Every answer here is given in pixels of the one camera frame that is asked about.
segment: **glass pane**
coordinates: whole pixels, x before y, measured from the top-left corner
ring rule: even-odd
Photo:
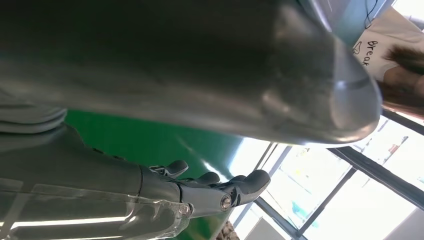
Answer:
[[[368,158],[412,185],[424,190],[424,136],[381,117],[380,127],[359,147]]]
[[[357,172],[304,236],[308,240],[383,240],[414,209],[401,196]]]
[[[349,169],[347,162],[326,149],[296,146],[261,197],[299,229]]]
[[[274,222],[274,220],[268,214],[266,214],[260,207],[253,203],[249,211],[247,211],[246,215],[243,216],[243,219],[235,227],[235,232],[237,233],[237,236],[240,238],[240,240],[244,240],[261,219],[266,220],[268,224],[271,225],[281,235],[281,238],[275,240],[292,239],[277,223]]]

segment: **hair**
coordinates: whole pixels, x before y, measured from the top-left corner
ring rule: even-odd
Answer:
[[[384,56],[386,60],[395,62],[400,67],[424,75],[424,51],[393,45]],[[408,114],[424,120],[424,98],[410,91],[402,91],[396,86],[378,82],[382,97],[383,107],[390,111]]]

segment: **brown object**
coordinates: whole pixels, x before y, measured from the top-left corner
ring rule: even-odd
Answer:
[[[234,226],[231,224],[231,222],[227,221],[216,237],[216,240],[240,240],[240,238],[234,231]]]
[[[391,77],[384,75],[378,82],[383,97],[383,107],[424,120],[424,97],[421,81],[424,81],[424,52],[407,46],[393,45],[384,56],[399,65]]]

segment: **black frame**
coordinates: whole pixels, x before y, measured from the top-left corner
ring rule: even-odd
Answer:
[[[384,110],[382,115],[388,118],[389,120],[394,121],[424,136],[423,125],[388,110]],[[283,162],[283,160],[291,149],[292,147],[288,146],[283,151],[283,153],[278,158],[277,162],[275,163],[274,167],[270,172],[271,176],[280,167],[281,163]],[[424,211],[424,191],[422,191],[418,187],[396,176],[395,174],[384,168],[382,165],[379,165],[375,161],[371,160],[370,158],[366,157],[365,155],[356,151],[350,146],[328,148],[328,150],[340,159],[343,159],[344,161],[348,162],[352,167],[342,177],[340,182],[335,186],[335,188],[330,192],[330,194],[325,198],[325,200],[317,207],[317,209],[312,213],[308,220],[306,220],[306,222],[300,229],[294,227],[288,220],[282,217],[261,197],[254,201],[254,203],[258,205],[258,207],[260,207],[266,214],[268,214],[289,236],[292,237],[292,240],[307,240],[305,236],[303,236],[306,229],[308,229],[308,227],[312,225],[312,223],[317,219],[317,217],[323,212],[326,205],[357,171],[363,172],[371,179],[383,184],[385,187],[389,188],[399,196],[414,204],[417,208]],[[237,224],[240,222],[246,212],[251,208],[251,206],[252,203],[246,206],[246,208],[238,217],[234,226],[237,226]]]

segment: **person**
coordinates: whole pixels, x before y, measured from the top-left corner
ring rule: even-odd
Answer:
[[[352,52],[376,80],[385,109],[424,120],[424,33],[417,26],[389,7]]]

